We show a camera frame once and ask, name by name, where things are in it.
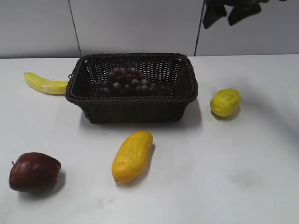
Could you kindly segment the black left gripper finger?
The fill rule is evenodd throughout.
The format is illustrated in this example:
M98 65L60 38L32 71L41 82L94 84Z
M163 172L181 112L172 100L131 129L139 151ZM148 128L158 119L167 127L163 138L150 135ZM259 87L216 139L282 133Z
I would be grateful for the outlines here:
M261 7L259 3L256 3L252 6L246 7L233 7L229 16L228 16L228 23L230 26L237 24L238 22L246 19L250 16L259 14L261 12Z

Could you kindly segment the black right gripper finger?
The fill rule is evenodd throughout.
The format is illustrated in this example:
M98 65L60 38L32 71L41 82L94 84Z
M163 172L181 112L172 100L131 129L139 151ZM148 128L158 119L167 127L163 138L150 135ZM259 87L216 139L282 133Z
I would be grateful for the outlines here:
M203 17L203 26L210 28L216 21L227 16L227 11L222 0L206 0L206 10Z

